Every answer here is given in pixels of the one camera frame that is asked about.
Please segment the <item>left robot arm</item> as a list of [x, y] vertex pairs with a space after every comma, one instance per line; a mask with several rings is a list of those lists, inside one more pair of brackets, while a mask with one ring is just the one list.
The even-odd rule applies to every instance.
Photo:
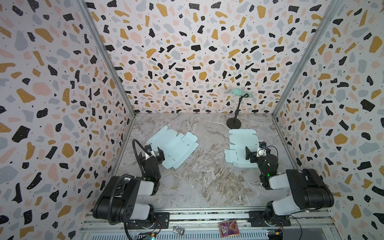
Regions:
[[159, 165], [165, 160], [163, 150], [145, 146], [146, 154], [137, 155], [144, 175], [113, 176], [93, 208], [95, 219], [106, 220], [110, 225], [135, 223], [150, 228], [155, 223], [153, 205], [137, 203], [139, 196], [153, 196], [160, 186]]

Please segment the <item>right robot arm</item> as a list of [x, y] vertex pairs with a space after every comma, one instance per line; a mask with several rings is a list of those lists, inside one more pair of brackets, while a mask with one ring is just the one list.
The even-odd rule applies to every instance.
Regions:
[[252, 152], [245, 147], [246, 160], [259, 167], [260, 181], [266, 190], [288, 189], [291, 193], [283, 199], [267, 203], [263, 217], [265, 221], [279, 219], [304, 212], [320, 210], [334, 205], [334, 196], [314, 169], [287, 169], [278, 173], [278, 156], [271, 154], [270, 147]]

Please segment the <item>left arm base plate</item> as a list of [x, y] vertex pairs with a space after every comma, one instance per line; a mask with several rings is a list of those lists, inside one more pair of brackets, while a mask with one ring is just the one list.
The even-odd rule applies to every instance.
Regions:
[[159, 229], [168, 229], [170, 222], [170, 213], [164, 212], [159, 213], [155, 212], [149, 215], [146, 220], [135, 220], [134, 222], [128, 222], [128, 230], [154, 230], [155, 228]]

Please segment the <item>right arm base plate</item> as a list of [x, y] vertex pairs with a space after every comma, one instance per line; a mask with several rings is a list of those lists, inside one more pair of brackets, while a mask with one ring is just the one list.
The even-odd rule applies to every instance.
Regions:
[[273, 212], [249, 211], [248, 222], [252, 227], [290, 227], [289, 216], [278, 216]]

